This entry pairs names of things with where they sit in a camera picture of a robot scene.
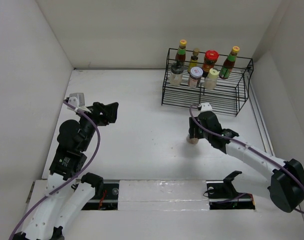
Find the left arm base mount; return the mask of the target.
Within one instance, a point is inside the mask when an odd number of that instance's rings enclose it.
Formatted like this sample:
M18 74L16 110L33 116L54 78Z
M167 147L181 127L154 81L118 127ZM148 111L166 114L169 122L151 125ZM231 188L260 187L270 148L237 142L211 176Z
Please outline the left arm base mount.
M83 211L118 210L119 181L104 180L103 190L92 197L82 208Z

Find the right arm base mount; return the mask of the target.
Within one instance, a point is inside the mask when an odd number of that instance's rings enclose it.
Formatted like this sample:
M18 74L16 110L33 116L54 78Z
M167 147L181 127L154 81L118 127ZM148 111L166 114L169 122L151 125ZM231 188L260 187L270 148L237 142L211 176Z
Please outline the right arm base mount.
M210 210L255 210L254 198L249 193L239 193L231 183L207 180L203 196L209 200Z

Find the small yellow oil bottle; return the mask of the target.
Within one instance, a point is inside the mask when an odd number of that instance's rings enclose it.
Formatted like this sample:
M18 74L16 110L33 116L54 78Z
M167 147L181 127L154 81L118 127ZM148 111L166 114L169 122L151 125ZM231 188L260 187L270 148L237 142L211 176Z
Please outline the small yellow oil bottle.
M196 67L198 62L199 49L194 48L193 53L190 58L189 69Z

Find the yellow lid spice shaker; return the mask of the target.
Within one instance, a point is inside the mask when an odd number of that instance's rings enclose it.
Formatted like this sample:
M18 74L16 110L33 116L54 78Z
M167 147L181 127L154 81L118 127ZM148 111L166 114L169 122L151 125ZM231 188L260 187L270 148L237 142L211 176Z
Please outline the yellow lid spice shaker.
M213 90L216 87L218 77L219 71L215 68L211 68L208 75L205 77L204 88L207 90Z

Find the white lid jar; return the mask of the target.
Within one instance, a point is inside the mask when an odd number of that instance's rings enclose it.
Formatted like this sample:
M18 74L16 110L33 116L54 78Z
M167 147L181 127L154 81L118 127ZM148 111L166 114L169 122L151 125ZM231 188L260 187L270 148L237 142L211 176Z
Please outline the white lid jar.
M190 88L197 88L203 76L203 70L200 67L192 67L189 72L188 86Z

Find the pink lid spice shaker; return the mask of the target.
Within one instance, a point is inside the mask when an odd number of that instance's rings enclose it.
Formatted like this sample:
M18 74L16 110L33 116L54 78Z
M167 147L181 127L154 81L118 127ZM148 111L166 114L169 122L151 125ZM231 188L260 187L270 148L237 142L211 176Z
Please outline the pink lid spice shaker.
M196 145L199 142L199 139L195 137L191 138L189 135L187 135L186 141L192 145Z

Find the red lid chili jar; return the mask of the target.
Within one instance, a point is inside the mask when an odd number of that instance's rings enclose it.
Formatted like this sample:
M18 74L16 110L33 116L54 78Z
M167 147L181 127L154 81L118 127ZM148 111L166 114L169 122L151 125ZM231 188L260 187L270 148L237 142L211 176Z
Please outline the red lid chili jar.
M203 77L207 77L210 69L214 67L219 58L219 53L215 50L208 50L205 52L204 61L202 65Z

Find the black cap spice shaker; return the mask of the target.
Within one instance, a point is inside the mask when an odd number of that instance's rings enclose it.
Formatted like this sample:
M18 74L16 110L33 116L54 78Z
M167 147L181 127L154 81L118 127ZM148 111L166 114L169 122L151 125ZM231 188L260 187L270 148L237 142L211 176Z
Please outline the black cap spice shaker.
M180 61L176 61L171 65L170 84L179 86L182 82L184 65Z

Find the yellow cap chili sauce bottle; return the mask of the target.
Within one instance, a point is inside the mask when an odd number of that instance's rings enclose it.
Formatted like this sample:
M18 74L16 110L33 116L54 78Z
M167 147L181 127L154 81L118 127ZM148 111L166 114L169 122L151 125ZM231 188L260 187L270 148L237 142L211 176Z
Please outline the yellow cap chili sauce bottle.
M180 40L179 47L176 52L175 60L184 65L186 59L186 45L185 39Z

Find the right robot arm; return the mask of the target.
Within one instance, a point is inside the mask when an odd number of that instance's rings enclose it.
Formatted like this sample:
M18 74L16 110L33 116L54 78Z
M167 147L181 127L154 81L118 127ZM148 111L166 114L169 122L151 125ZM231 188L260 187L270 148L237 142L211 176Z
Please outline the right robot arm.
M280 210L291 213L304 201L304 167L299 161L294 158L286 161L252 146L237 132L222 128L212 111L189 117L189 138L206 139L213 148L240 160L266 179L262 185L247 183L241 191L235 178L242 172L232 172L223 179L223 191L227 195L223 204L254 194L269 198Z

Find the green label sauce bottle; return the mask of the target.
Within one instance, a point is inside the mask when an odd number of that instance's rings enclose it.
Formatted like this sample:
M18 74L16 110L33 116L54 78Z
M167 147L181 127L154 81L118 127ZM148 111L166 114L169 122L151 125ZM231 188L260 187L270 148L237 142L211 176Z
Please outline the green label sauce bottle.
M226 60L224 61L223 65L222 65L222 68L219 72L219 77L221 79L227 79L230 76L232 69L235 65L235 61L236 61L239 51L240 51L239 46L233 46L231 52L227 56Z

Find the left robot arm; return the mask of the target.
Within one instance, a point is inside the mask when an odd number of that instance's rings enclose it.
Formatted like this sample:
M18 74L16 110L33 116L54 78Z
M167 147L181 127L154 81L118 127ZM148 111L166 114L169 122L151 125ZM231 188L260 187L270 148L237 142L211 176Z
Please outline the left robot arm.
M86 203L103 194L103 178L84 171L99 150L98 128L116 122L119 103L94 102L85 107L71 96L63 103L80 119L61 124L43 197L16 225L11 240L63 240Z

